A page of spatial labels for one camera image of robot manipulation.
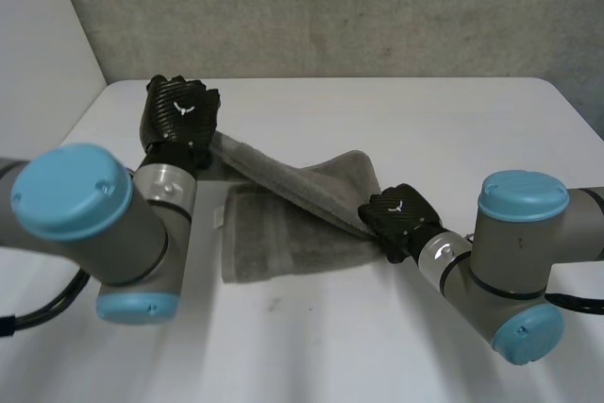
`white table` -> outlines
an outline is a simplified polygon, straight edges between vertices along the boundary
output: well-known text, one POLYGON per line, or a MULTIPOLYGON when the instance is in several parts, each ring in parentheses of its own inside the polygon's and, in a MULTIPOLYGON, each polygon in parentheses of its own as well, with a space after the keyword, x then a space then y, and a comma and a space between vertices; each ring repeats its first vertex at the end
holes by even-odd
MULTIPOLYGON (((209 80, 219 129, 289 164, 350 149, 383 188, 415 186, 460 233, 480 183, 526 168, 569 187, 604 185, 604 143, 538 79, 209 80)), ((67 143, 104 145, 130 167, 146 81, 105 89, 67 143)), ((604 318, 566 312, 544 360, 506 363, 421 278, 411 260, 248 285, 220 280, 211 215, 225 183, 198 194, 177 319, 118 327, 94 314, 95 282, 53 323, 0 342, 0 400, 12 402, 593 402, 604 395, 604 318)), ((71 263, 3 251, 0 310, 36 309, 71 263)), ((551 288, 604 296, 602 264, 554 270, 551 288)))

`folded towel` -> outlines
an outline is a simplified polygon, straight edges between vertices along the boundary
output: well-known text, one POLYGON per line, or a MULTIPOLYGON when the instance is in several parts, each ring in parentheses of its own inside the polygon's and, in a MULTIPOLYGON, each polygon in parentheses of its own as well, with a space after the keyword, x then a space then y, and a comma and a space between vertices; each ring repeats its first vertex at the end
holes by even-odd
POLYGON ((380 193, 364 153, 296 169, 219 132, 211 151, 251 180, 233 186, 226 200, 224 282, 332 271, 383 256, 357 213, 380 193))

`blue end cap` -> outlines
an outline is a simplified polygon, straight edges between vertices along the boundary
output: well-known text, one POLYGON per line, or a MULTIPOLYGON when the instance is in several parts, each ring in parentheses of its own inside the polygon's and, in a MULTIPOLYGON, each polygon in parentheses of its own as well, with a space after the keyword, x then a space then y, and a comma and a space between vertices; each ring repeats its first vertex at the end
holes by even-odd
POLYGON ((549 353, 563 334, 564 319, 558 308, 540 304, 504 323, 491 339, 491 347, 506 361, 524 365, 549 353))
POLYGON ((178 294, 119 293, 96 298, 96 314, 102 320, 123 325, 156 325, 176 316, 178 294))
POLYGON ((536 222, 560 214, 569 202, 568 191, 553 176, 506 170, 484 180, 478 207, 499 221, 536 222))
POLYGON ((75 144, 32 160, 12 186, 11 206, 19 223, 36 236, 81 240, 117 221, 132 191, 127 169, 109 151, 75 144))

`black cable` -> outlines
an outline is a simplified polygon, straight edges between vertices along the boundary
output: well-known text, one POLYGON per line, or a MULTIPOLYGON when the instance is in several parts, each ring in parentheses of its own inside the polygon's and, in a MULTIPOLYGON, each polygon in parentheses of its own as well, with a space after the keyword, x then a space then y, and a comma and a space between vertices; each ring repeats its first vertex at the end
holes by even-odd
POLYGON ((57 317, 72 305, 90 278, 88 273, 80 269, 63 291, 45 306, 23 316, 0 318, 0 337, 12 336, 17 330, 39 326, 57 317))
POLYGON ((570 294, 547 293, 545 300, 568 311, 578 311, 591 315, 604 315, 604 300, 571 296, 570 294))

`gray wall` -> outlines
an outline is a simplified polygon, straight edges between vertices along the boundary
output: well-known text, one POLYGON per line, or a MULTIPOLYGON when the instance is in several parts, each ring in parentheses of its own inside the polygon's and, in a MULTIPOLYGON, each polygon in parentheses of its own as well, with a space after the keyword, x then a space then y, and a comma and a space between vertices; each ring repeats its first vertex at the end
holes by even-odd
POLYGON ((105 87, 69 0, 0 0, 0 157, 59 145, 105 87))
POLYGON ((109 82, 536 76, 604 135, 604 0, 73 0, 109 82))

